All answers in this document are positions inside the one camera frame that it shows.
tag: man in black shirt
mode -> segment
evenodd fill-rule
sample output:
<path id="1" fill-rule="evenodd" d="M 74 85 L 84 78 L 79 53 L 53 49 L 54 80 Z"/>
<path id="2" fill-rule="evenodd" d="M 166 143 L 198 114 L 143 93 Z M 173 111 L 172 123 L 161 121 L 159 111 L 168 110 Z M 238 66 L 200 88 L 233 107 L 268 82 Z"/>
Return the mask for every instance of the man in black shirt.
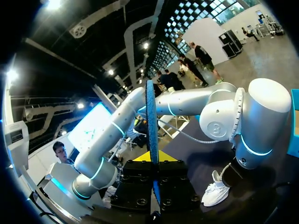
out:
<path id="1" fill-rule="evenodd" d="M 223 78 L 219 75 L 218 71 L 215 69 L 213 63 L 212 63 L 212 58 L 210 55 L 205 51 L 205 49 L 202 46 L 196 45 L 194 42 L 190 43 L 190 47 L 194 49 L 195 55 L 197 59 L 200 59 L 200 61 L 203 63 L 203 65 L 213 72 L 215 75 L 217 82 L 216 84 L 222 83 Z"/>
<path id="2" fill-rule="evenodd" d="M 160 79 L 160 83 L 162 85 L 165 85 L 165 87 L 167 89 L 169 89 L 170 87 L 173 87 L 173 83 L 172 83 L 172 80 L 171 80 L 171 76 L 167 75 L 167 74 L 162 74 L 161 71 L 157 71 L 157 74 L 159 76 L 159 79 Z"/>
<path id="3" fill-rule="evenodd" d="M 185 90 L 186 88 L 184 87 L 183 83 L 181 80 L 179 80 L 178 76 L 174 72 L 169 72 L 168 69 L 165 69 L 165 72 L 168 76 L 171 77 L 171 82 L 174 90 Z"/>
<path id="4" fill-rule="evenodd" d="M 180 54 L 179 58 L 181 60 L 184 61 L 184 63 L 186 64 L 186 66 L 188 67 L 188 69 L 194 73 L 194 75 L 199 78 L 202 81 L 202 86 L 203 87 L 207 87 L 209 84 L 205 81 L 205 79 L 203 78 L 203 76 L 201 75 L 201 73 L 198 71 L 198 69 L 196 68 L 196 65 L 194 64 L 193 61 L 191 61 L 189 58 L 187 58 L 185 55 Z"/>
<path id="5" fill-rule="evenodd" d="M 244 27 L 242 27 L 243 33 L 247 36 L 247 37 L 254 37 L 256 39 L 256 41 L 260 41 L 254 34 L 248 33 L 248 31 L 245 30 Z"/>

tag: man with glasses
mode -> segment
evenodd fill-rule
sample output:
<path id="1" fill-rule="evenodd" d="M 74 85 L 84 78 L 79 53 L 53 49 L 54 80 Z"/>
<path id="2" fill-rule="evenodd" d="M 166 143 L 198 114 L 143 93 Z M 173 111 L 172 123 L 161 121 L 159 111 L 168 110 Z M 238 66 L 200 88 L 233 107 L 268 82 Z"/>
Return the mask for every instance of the man with glasses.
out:
<path id="1" fill-rule="evenodd" d="M 62 142 L 60 142 L 60 141 L 55 142 L 53 145 L 53 150 L 55 152 L 56 157 L 62 163 L 66 163 L 66 164 L 70 164 L 70 165 L 74 166 L 74 161 L 67 158 L 67 153 L 64 148 L 64 144 Z"/>

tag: yellow marking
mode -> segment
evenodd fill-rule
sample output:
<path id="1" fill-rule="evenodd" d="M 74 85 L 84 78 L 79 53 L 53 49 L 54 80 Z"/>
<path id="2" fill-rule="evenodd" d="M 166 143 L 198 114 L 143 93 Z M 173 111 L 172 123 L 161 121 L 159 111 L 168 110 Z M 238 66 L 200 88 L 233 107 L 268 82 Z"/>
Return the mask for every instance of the yellow marking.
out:
<path id="1" fill-rule="evenodd" d="M 138 158 L 134 159 L 134 161 L 147 161 L 150 162 L 150 152 L 146 152 L 145 154 L 139 156 Z M 168 161 L 177 161 L 175 158 L 171 157 L 170 155 L 166 154 L 165 152 L 162 152 L 159 150 L 159 161 L 163 162 L 164 160 Z"/>

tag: white wall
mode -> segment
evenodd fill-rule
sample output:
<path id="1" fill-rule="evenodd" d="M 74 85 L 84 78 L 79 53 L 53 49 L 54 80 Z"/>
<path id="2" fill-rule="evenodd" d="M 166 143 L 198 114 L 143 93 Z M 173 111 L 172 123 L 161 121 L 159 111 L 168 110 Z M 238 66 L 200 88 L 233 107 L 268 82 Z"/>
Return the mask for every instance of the white wall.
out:
<path id="1" fill-rule="evenodd" d="M 27 172 L 35 184 L 38 184 L 43 179 L 52 163 L 59 162 L 59 159 L 55 156 L 53 151 L 53 145 L 56 141 L 64 143 L 65 150 L 67 154 L 70 155 L 74 146 L 67 136 L 68 134 L 49 142 L 28 156 L 29 169 Z M 23 176 L 19 178 L 19 184 L 25 196 L 28 197 L 31 194 L 31 190 Z"/>
<path id="2" fill-rule="evenodd" d="M 247 38 L 243 34 L 242 27 L 246 29 L 247 26 L 251 25 L 252 28 L 255 28 L 257 24 L 260 22 L 258 21 L 259 16 L 256 14 L 256 11 L 260 10 L 264 16 L 266 14 L 268 16 L 273 17 L 273 15 L 270 13 L 269 9 L 267 9 L 264 5 L 262 4 L 257 4 L 253 7 L 250 7 L 249 9 L 246 9 L 245 11 L 241 12 L 234 18 L 230 19 L 223 25 L 221 25 L 221 28 L 223 30 L 232 30 L 237 38 L 239 40 L 243 40 L 244 38 Z"/>
<path id="3" fill-rule="evenodd" d="M 223 29 L 216 22 L 211 18 L 204 18 L 194 21 L 183 35 L 183 39 L 187 43 L 194 42 L 202 46 L 211 56 L 213 64 L 219 64 L 228 60 L 218 38 L 221 34 Z"/>

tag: person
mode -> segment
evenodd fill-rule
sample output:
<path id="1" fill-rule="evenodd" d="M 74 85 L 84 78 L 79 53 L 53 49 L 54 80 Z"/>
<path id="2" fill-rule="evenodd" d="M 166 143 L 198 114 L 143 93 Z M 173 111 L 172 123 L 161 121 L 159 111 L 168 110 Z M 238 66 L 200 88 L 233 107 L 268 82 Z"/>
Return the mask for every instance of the person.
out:
<path id="1" fill-rule="evenodd" d="M 186 88 L 184 87 L 182 81 L 179 80 L 179 78 L 178 78 L 178 76 L 177 76 L 176 73 L 174 73 L 174 72 L 169 72 L 168 69 L 165 69 L 164 71 L 166 72 L 166 74 L 167 74 L 168 76 L 171 77 L 172 86 L 173 86 L 174 90 L 177 91 L 177 90 L 185 90 L 185 89 L 186 89 Z"/>
<path id="2" fill-rule="evenodd" d="M 188 69 L 190 69 L 191 72 L 193 72 L 194 75 L 197 76 L 202 81 L 202 86 L 207 87 L 209 84 L 205 81 L 201 73 L 198 71 L 196 68 L 196 65 L 194 64 L 193 61 L 191 61 L 189 58 L 187 58 L 184 54 L 180 54 L 179 58 L 186 64 Z"/>
<path id="3" fill-rule="evenodd" d="M 70 158 L 67 158 L 67 153 L 62 142 L 55 142 L 53 145 L 53 150 L 56 157 L 60 160 L 61 163 L 70 164 L 72 166 L 74 165 L 74 161 Z"/>
<path id="4" fill-rule="evenodd" d="M 157 74 L 159 76 L 159 79 L 160 79 L 160 83 L 162 85 L 165 85 L 165 87 L 167 89 L 173 87 L 173 83 L 172 83 L 172 79 L 171 79 L 171 76 L 167 75 L 167 74 L 162 74 L 161 71 L 157 71 Z"/>
<path id="5" fill-rule="evenodd" d="M 245 30 L 244 27 L 242 27 L 243 33 L 247 36 L 247 37 L 254 37 L 256 39 L 256 41 L 260 41 L 254 34 L 248 32 Z"/>
<path id="6" fill-rule="evenodd" d="M 194 42 L 190 42 L 190 47 L 194 49 L 196 58 L 199 59 L 209 71 L 213 72 L 217 80 L 216 84 L 222 83 L 223 78 L 221 78 L 218 71 L 215 69 L 212 63 L 212 58 L 205 49 L 202 46 L 196 45 Z"/>
<path id="7" fill-rule="evenodd" d="M 183 60 L 178 59 L 178 63 L 179 63 L 179 70 L 181 72 L 183 72 L 194 84 L 196 85 L 196 82 L 199 81 L 200 79 L 197 78 L 193 72 L 190 71 L 190 69 L 188 69 L 188 67 L 184 64 Z"/>

